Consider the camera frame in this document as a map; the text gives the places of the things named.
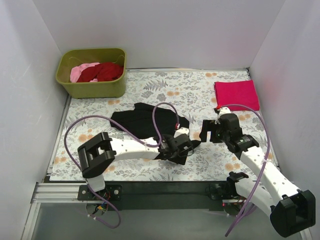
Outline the black t shirt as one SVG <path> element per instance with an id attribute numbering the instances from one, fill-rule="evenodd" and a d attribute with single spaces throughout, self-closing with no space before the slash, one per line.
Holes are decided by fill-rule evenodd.
<path id="1" fill-rule="evenodd" d="M 138 139 L 152 138 L 156 142 L 161 142 L 162 135 L 174 136 L 179 128 L 189 128 L 190 122 L 173 110 L 138 102 L 134 104 L 133 110 L 114 112 L 110 125 L 120 131 L 128 130 Z M 201 144 L 199 140 L 191 140 L 191 143 L 192 151 L 188 155 L 192 155 Z M 169 161 L 179 165 L 186 164 L 186 160 Z"/>

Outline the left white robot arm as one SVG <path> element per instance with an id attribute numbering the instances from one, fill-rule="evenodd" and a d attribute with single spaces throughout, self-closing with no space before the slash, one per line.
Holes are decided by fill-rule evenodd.
<path id="1" fill-rule="evenodd" d="M 82 177 L 96 193 L 106 188 L 103 173 L 113 162 L 148 159 L 185 165 L 187 157 L 194 153 L 194 146 L 187 132 L 138 141 L 109 137 L 107 132 L 101 132 L 78 147 L 77 153 Z"/>

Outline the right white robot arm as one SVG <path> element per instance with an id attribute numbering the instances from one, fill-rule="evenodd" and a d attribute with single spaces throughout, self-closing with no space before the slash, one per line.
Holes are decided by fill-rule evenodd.
<path id="1" fill-rule="evenodd" d="M 220 112 L 216 120 L 203 120 L 199 137 L 202 142 L 224 143 L 256 175 L 255 186 L 245 173 L 229 174 L 227 181 L 233 194 L 243 196 L 261 209 L 275 231 L 286 238 L 316 224 L 316 198 L 310 190 L 300 190 L 271 162 L 264 160 L 258 142 L 243 134 L 234 113 Z"/>

